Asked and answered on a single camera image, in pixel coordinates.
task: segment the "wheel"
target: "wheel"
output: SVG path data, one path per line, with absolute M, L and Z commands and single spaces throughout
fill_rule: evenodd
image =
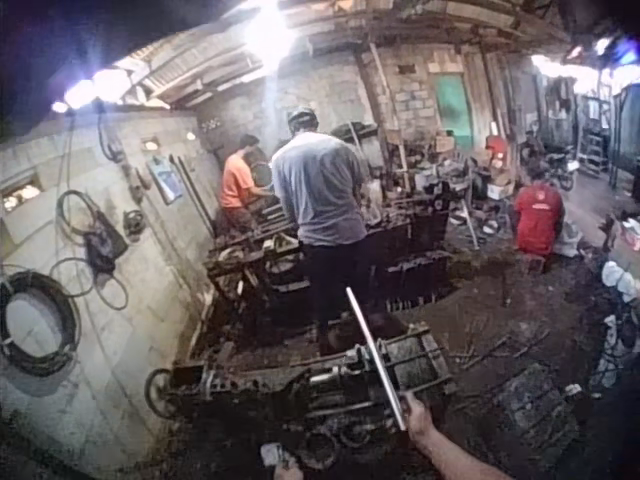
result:
M 151 372 L 144 383 L 144 399 L 147 406 L 160 418 L 170 420 L 176 417 L 178 408 L 169 395 L 171 371 L 158 368 Z
M 570 191 L 573 188 L 573 175 L 570 173 L 566 173 L 564 175 L 560 175 L 558 177 L 558 181 L 560 183 L 560 188 L 562 188 L 565 192 Z

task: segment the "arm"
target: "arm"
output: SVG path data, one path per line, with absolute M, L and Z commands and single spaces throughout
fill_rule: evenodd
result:
M 271 195 L 273 195 L 269 190 L 256 187 L 255 185 L 249 187 L 247 190 L 249 191 L 249 194 L 254 197 L 270 197 Z
M 284 210 L 284 215 L 290 222 L 296 221 L 295 210 L 293 209 L 293 203 L 291 202 L 291 194 L 289 192 L 289 184 L 287 183 L 284 175 L 282 173 L 282 169 L 279 167 L 277 162 L 273 162 L 271 164 L 271 177 L 273 182 L 273 190 L 276 194 L 276 197 L 280 200 L 282 204 L 282 210 Z
M 413 394 L 407 394 L 409 436 L 445 480 L 511 480 L 500 470 L 481 462 L 440 433 L 431 412 Z
M 256 187 L 253 177 L 251 176 L 251 169 L 249 165 L 241 162 L 233 172 L 238 187 L 248 194 L 249 197 L 270 197 L 271 192 L 264 188 Z
M 344 149 L 347 162 L 349 163 L 349 170 L 351 171 L 351 176 L 353 178 L 353 197 L 356 199 L 358 206 L 360 206 L 362 203 L 362 196 L 360 195 L 360 192 L 362 190 L 362 183 L 364 182 L 362 167 L 360 165 L 360 160 L 354 151 L 347 145 L 344 145 Z

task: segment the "concrete block wall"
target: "concrete block wall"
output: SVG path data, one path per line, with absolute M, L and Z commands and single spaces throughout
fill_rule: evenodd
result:
M 450 47 L 437 45 L 396 45 L 379 48 L 378 54 L 393 96 L 403 137 L 408 141 L 430 141 L 440 124 L 431 74 L 463 73 L 460 56 Z M 363 55 L 363 61 L 375 88 L 383 124 L 388 129 L 394 129 L 391 105 L 373 55 Z M 400 74 L 401 65 L 412 65 L 415 73 Z
M 129 112 L 105 118 L 128 160 L 147 179 L 151 155 L 142 149 L 143 139 L 158 139 L 156 154 L 184 157 L 210 211 L 215 211 L 219 169 L 199 141 L 186 139 L 187 132 L 197 133 L 193 114 Z M 25 375 L 0 355 L 0 404 L 3 419 L 36 445 L 82 471 L 111 478 L 118 476 L 118 469 L 145 459 L 166 428 L 145 404 L 144 381 L 151 370 L 169 366 L 188 345 L 201 312 L 201 295 L 209 289 L 201 265 L 210 237 L 186 193 L 165 205 L 153 184 L 136 206 L 121 168 L 100 150 L 97 120 L 93 114 L 78 114 L 72 128 L 71 120 L 60 116 L 0 146 L 1 187 L 35 176 L 43 188 L 37 197 L 3 213 L 4 231 L 15 246 L 3 262 L 48 274 L 56 261 L 84 256 L 83 249 L 56 228 L 56 200 L 69 188 L 89 194 L 120 233 L 123 212 L 140 208 L 148 228 L 118 259 L 115 272 L 128 292 L 128 306 L 112 310 L 95 291 L 76 299 L 81 331 L 76 360 L 52 377 Z M 71 204 L 72 222 L 78 226 L 86 219 L 82 211 Z M 12 268 L 6 273 L 15 271 Z M 90 282 L 81 264 L 67 264 L 51 274 L 71 293 Z M 113 280 L 101 293 L 114 304 L 124 301 Z M 20 323 L 34 315 L 33 307 L 13 302 L 11 307 L 20 320 L 12 324 L 17 324 L 14 340 L 37 351 L 42 345 L 38 331 L 20 329 Z
M 279 140 L 290 137 L 287 115 L 297 106 L 313 108 L 323 132 L 350 121 L 373 122 L 351 52 L 291 61 L 277 76 L 214 95 L 197 107 L 197 114 L 201 122 L 219 119 L 220 126 L 206 137 L 212 148 L 223 146 L 223 157 L 233 152 L 243 133 L 258 136 L 270 156 Z

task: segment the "man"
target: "man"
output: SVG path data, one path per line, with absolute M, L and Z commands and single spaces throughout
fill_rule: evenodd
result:
M 497 468 L 481 462 L 444 436 L 433 424 L 428 407 L 412 393 L 406 394 L 405 414 L 409 438 L 444 480 L 511 480 Z M 297 465 L 279 465 L 274 480 L 303 480 Z
M 248 204 L 256 198 L 268 197 L 271 193 L 256 187 L 247 158 L 258 148 L 259 140 L 245 134 L 240 138 L 238 150 L 224 164 L 220 207 L 227 222 L 240 233 L 251 231 L 255 221 Z
M 547 257 L 562 231 L 564 204 L 544 182 L 544 169 L 531 167 L 528 174 L 532 184 L 520 190 L 515 203 L 516 244 L 524 253 Z
M 317 133 L 310 108 L 289 116 L 293 139 L 273 156 L 273 187 L 285 215 L 298 225 L 307 262 L 321 354 L 331 351 L 330 320 L 346 307 L 351 286 L 367 303 L 364 242 L 360 213 L 363 176 L 358 158 L 343 141 Z

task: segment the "machine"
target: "machine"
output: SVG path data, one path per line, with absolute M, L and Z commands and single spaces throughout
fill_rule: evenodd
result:
M 435 418 L 444 413 L 456 385 L 428 328 L 377 340 L 377 350 L 398 394 L 412 391 Z M 244 372 L 218 358 L 152 372 L 149 407 L 171 418 L 208 405 L 222 421 L 251 425 L 254 441 L 281 443 L 314 470 L 341 458 L 370 462 L 393 448 L 398 427 L 368 348 Z

